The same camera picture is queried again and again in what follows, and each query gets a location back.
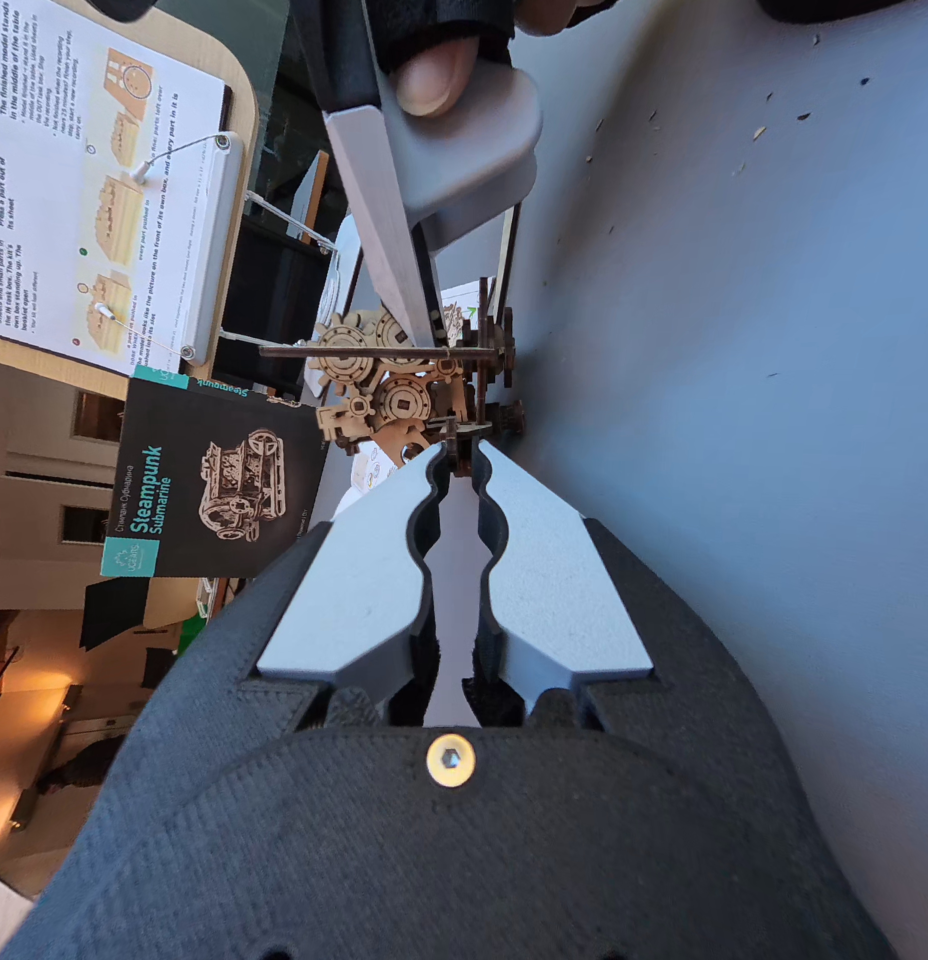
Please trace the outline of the black storage box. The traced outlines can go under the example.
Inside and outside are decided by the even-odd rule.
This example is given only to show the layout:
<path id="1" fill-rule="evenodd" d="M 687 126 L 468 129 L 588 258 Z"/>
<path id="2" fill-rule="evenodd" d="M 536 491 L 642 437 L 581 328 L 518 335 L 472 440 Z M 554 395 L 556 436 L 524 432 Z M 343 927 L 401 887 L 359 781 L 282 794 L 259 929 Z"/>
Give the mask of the black storage box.
<path id="1" fill-rule="evenodd" d="M 244 215 L 230 274 L 222 331 L 278 344 L 308 340 L 324 291 L 329 256 Z M 261 356 L 254 343 L 219 337 L 214 379 L 236 387 L 255 383 L 278 395 L 301 396 L 302 358 Z"/>

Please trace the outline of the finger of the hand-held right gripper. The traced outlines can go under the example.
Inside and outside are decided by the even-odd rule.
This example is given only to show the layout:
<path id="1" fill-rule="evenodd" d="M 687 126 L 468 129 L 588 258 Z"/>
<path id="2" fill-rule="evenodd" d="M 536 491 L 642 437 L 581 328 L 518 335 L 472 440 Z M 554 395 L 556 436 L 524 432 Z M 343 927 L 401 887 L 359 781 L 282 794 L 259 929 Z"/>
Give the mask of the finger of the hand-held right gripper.
<path id="1" fill-rule="evenodd" d="M 387 117 L 385 110 L 370 104 L 324 110 L 374 291 L 411 346 L 428 350 L 436 346 L 432 309 L 400 192 Z"/>

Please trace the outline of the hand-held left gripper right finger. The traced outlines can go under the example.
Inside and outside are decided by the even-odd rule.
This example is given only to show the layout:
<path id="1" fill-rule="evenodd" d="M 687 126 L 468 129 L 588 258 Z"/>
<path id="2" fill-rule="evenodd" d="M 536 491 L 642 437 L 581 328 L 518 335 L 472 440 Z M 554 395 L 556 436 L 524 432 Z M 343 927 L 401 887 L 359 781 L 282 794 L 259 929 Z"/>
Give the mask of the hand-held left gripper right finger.
<path id="1" fill-rule="evenodd" d="M 482 440 L 473 454 L 481 574 L 477 654 L 490 684 L 541 695 L 645 680 L 654 665 L 584 517 Z"/>

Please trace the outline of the black model kit box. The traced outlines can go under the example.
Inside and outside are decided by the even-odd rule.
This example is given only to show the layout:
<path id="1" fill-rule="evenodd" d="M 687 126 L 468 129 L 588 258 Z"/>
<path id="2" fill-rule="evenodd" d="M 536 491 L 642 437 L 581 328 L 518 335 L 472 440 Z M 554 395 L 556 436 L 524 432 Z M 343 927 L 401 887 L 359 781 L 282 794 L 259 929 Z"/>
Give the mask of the black model kit box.
<path id="1" fill-rule="evenodd" d="M 254 578 L 306 533 L 326 449 L 310 407 L 136 366 L 101 575 Z"/>

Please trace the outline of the person's right hand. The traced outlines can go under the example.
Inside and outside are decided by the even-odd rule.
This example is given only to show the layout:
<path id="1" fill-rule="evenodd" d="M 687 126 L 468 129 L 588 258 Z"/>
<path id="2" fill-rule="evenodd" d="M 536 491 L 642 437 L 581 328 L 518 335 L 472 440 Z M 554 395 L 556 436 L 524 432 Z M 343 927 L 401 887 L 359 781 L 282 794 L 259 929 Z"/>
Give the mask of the person's right hand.
<path id="1" fill-rule="evenodd" d="M 614 1 L 514 2 L 517 29 L 534 38 L 553 37 L 614 6 Z M 431 37 L 411 41 L 412 54 L 390 72 L 406 114 L 434 118 L 447 114 L 469 84 L 482 45 L 476 27 L 440 27 Z"/>

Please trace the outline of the white printed task sheet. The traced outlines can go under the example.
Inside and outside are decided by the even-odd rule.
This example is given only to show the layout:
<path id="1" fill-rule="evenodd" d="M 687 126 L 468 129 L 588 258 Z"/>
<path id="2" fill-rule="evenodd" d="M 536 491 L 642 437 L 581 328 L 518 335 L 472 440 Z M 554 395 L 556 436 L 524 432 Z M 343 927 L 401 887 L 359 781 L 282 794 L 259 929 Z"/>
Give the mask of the white printed task sheet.
<path id="1" fill-rule="evenodd" d="M 0 2 L 0 339 L 177 374 L 201 142 L 230 88 L 56 2 Z"/>

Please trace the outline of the white clip bar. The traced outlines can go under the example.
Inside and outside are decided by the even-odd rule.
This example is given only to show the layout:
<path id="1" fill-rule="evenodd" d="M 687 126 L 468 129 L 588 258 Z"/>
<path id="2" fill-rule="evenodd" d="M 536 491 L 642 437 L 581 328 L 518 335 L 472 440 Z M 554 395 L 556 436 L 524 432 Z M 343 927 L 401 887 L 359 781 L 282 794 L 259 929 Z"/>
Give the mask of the white clip bar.
<path id="1" fill-rule="evenodd" d="M 201 142 L 194 217 L 176 320 L 179 353 L 188 364 L 206 363 L 223 271 L 230 219 L 238 198 L 243 141 L 222 130 Z"/>

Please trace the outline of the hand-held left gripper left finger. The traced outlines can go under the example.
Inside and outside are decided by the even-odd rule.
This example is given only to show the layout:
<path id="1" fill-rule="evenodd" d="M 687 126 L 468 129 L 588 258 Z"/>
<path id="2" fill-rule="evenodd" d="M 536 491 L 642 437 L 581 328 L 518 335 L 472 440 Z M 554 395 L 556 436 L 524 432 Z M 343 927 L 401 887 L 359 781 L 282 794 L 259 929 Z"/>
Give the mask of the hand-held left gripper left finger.
<path id="1" fill-rule="evenodd" d="M 267 679 L 359 688 L 378 705 L 414 678 L 433 612 L 425 557 L 441 535 L 446 445 L 423 450 L 331 522 L 257 661 Z"/>

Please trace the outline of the wooden gear model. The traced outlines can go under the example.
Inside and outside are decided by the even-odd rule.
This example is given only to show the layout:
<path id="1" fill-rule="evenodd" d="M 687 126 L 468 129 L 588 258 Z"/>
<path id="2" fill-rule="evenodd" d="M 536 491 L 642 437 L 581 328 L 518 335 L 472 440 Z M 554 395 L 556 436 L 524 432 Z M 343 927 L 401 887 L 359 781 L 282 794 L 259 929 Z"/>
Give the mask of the wooden gear model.
<path id="1" fill-rule="evenodd" d="M 309 339 L 264 345 L 266 356 L 300 354 L 317 376 L 326 402 L 316 410 L 324 439 L 357 453 L 374 442 L 399 467 L 443 443 L 450 469 L 469 476 L 482 439 L 521 435 L 522 403 L 491 402 L 497 378 L 510 388 L 516 366 L 513 312 L 496 277 L 482 277 L 442 293 L 444 335 L 436 347 L 413 354 L 408 335 L 385 308 L 332 313 Z"/>

